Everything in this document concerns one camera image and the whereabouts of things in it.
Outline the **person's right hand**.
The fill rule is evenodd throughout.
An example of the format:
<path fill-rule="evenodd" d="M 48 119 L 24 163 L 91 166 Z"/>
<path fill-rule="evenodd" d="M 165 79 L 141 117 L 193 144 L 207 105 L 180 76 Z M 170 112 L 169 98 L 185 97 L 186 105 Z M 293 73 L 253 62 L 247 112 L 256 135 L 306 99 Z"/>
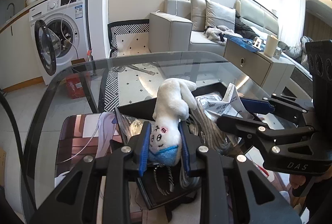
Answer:
<path fill-rule="evenodd" d="M 306 177 L 301 175 L 290 175 L 289 182 L 292 188 L 297 189 L 298 187 L 305 184 Z"/>

